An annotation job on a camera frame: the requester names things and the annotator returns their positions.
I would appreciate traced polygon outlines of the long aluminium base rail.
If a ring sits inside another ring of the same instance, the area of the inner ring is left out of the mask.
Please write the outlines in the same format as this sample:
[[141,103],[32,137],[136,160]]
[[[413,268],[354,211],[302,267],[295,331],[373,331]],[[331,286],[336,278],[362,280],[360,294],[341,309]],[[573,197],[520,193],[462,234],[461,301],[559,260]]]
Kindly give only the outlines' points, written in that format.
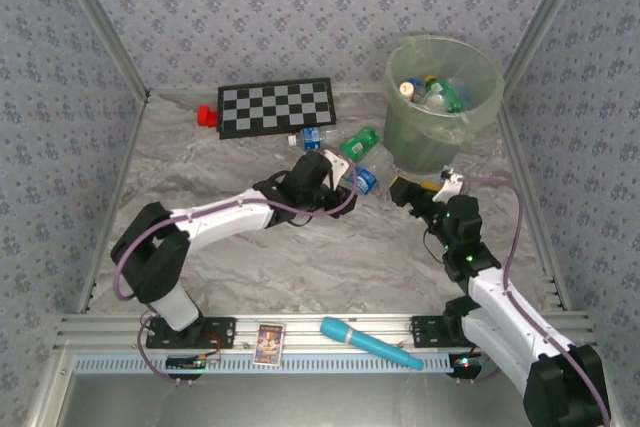
[[[581,311],[545,311],[543,316],[561,334],[577,344],[596,344],[588,315]],[[235,316],[234,346],[230,354],[248,353],[255,344],[261,324],[285,326],[284,352],[347,353],[353,347],[337,343],[320,333],[322,314],[276,314]],[[375,338],[399,346],[410,353],[417,349],[410,332],[409,314],[361,314],[339,316],[346,323]],[[133,353],[140,328],[138,314],[70,314],[64,315],[53,341],[56,351],[73,353]]]

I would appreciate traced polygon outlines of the blue marker pen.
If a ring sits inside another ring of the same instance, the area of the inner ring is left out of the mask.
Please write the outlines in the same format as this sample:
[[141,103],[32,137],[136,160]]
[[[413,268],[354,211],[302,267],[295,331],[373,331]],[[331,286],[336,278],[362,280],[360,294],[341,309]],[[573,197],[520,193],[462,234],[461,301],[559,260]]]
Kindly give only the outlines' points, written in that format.
[[354,346],[394,364],[414,370],[424,368],[420,359],[403,349],[356,330],[337,318],[325,317],[320,325],[320,332],[333,341]]

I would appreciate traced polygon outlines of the translucent green bin liner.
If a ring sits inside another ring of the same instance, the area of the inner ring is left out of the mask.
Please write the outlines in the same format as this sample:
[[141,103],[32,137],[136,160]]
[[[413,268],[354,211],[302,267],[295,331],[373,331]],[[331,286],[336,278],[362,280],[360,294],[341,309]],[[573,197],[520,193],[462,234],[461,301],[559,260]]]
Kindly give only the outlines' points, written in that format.
[[[413,103],[400,85],[427,76],[458,78],[470,91],[472,107],[446,113]],[[416,35],[404,38],[393,50],[384,71],[387,99],[384,139],[417,143],[425,139],[451,145],[467,143],[497,117],[505,81],[498,65],[476,48],[450,38]]]

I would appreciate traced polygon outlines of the large green bottle yellow cap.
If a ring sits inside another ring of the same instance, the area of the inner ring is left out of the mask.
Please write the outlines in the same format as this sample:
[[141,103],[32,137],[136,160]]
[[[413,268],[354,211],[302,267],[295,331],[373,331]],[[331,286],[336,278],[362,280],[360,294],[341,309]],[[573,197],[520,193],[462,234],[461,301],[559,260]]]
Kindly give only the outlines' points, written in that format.
[[458,114],[464,111],[462,100],[446,81],[429,75],[424,79],[424,86],[423,104],[429,109],[447,114]]

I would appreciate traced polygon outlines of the black grey checkerboard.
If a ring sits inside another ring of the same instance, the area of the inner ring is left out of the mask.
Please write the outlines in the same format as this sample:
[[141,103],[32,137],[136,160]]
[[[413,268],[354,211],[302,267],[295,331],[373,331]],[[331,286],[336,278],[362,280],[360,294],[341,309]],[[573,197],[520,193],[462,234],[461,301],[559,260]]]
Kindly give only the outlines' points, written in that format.
[[222,86],[217,116],[222,140],[296,133],[337,121],[328,78]]

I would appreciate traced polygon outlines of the small circuit board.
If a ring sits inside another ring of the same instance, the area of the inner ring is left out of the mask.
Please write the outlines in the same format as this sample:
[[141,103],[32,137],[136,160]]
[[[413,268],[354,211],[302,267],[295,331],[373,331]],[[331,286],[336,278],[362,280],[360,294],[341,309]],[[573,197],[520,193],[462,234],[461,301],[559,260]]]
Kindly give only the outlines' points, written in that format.
[[219,363],[221,356],[215,352],[197,355],[171,355],[165,361],[167,370],[206,370]]
[[455,354],[450,356],[451,366],[455,371],[482,369],[487,361],[480,353]]

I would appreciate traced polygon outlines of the small picture card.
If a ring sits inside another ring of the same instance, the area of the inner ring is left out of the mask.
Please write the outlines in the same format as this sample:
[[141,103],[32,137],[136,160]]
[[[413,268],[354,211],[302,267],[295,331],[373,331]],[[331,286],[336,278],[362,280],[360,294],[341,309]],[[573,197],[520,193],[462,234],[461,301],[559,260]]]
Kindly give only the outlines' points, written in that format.
[[283,324],[260,324],[257,329],[253,363],[277,367],[281,364],[285,336]]

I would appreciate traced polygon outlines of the aluminium frame post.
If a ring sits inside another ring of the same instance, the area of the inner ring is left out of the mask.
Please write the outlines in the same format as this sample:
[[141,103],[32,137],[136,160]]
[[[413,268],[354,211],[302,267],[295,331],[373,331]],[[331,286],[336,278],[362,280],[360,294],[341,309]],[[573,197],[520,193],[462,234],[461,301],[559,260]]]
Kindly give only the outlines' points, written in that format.
[[505,67],[504,99],[508,100],[566,0],[540,0],[524,35]]
[[94,30],[112,57],[116,67],[122,75],[136,99],[144,103],[148,92],[138,70],[129,55],[124,43],[120,39],[115,25],[100,0],[78,0],[85,14],[88,16]]

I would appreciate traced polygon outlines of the green plastic bin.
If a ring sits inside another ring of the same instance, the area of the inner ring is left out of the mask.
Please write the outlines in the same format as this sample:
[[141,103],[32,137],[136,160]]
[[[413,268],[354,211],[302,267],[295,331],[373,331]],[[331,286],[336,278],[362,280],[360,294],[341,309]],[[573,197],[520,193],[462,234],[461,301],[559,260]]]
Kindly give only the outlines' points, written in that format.
[[[411,79],[412,82],[421,82],[424,85],[424,80],[419,81]],[[423,98],[417,104],[423,104]],[[393,155],[395,164],[409,172],[426,174],[435,172],[441,169],[443,166],[450,164],[454,157],[458,154],[461,145],[451,145],[444,142],[435,142],[432,140],[423,140],[417,143],[407,143],[400,141],[393,141],[388,143],[384,139],[384,146]]]

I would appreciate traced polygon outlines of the clear bottle blue label white cap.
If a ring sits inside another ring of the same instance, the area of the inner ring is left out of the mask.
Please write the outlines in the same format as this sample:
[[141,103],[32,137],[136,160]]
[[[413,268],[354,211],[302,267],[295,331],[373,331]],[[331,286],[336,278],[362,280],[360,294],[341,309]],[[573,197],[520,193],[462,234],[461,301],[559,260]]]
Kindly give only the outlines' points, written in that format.
[[305,127],[296,134],[287,136],[290,147],[300,147],[304,151],[316,151],[321,148],[334,146],[342,137],[342,131],[337,126]]
[[356,165],[356,187],[359,195],[383,193],[395,174],[393,155],[376,144]]

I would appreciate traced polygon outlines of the aluminium table side rail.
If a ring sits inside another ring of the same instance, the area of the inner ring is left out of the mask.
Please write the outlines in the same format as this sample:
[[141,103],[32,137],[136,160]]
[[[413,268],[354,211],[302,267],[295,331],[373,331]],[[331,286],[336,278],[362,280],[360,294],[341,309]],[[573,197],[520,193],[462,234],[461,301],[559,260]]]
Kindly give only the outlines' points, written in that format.
[[106,211],[106,219],[97,239],[96,248],[89,264],[89,269],[83,284],[83,288],[76,307],[77,314],[86,314],[89,311],[92,299],[92,292],[95,286],[96,277],[99,275],[102,258],[108,248],[110,232],[117,216],[120,197],[125,185],[127,173],[130,167],[131,158],[135,149],[135,144],[140,131],[142,118],[148,105],[150,91],[144,92],[144,96],[140,103],[140,108],[136,114],[135,121],[132,125],[130,137],[124,151],[122,161],[119,165],[118,177],[112,190],[112,195]]
[[542,270],[552,279],[555,286],[555,294],[547,295],[549,301],[546,301],[545,306],[548,310],[554,307],[565,311],[572,311],[573,305],[546,226],[533,179],[527,166],[526,157],[520,145],[515,124],[505,104],[501,106],[498,123],[506,154],[513,171],[514,180],[523,198],[526,221],[534,250]]

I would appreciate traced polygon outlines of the green bottle white label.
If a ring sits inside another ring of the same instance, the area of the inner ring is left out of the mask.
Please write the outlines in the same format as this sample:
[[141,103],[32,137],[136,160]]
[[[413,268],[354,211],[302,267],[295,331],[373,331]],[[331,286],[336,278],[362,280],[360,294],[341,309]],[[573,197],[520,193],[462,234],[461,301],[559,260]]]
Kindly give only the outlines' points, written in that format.
[[378,143],[379,136],[371,127],[362,128],[340,145],[341,152],[354,162],[361,161]]

